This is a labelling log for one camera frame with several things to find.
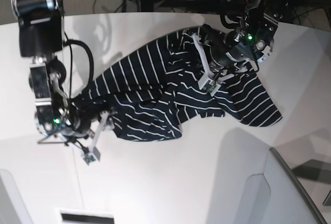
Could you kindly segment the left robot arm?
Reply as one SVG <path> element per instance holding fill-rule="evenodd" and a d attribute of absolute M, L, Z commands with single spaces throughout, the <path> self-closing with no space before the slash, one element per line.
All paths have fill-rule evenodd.
<path fill-rule="evenodd" d="M 242 74 L 245 61 L 262 62 L 267 57 L 265 49 L 273 48 L 279 22 L 291 5 L 291 0 L 221 0 L 220 20 L 230 32 L 202 26 L 211 42 L 210 68 Z"/>

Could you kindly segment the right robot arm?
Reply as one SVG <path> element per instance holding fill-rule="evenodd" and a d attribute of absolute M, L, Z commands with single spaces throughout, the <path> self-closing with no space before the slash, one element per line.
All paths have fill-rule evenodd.
<path fill-rule="evenodd" d="M 64 38 L 63 0 L 10 0 L 19 26 L 19 49 L 23 58 L 31 59 L 29 85 L 35 95 L 35 120 L 45 143 L 52 136 L 60 136 L 65 143 L 80 138 L 98 140 L 109 113 L 82 110 L 74 104 L 78 97 L 64 91 L 67 77 L 58 52 L 72 45 L 80 46 L 87 54 L 89 72 L 87 92 L 93 84 L 94 58 L 86 43 Z"/>

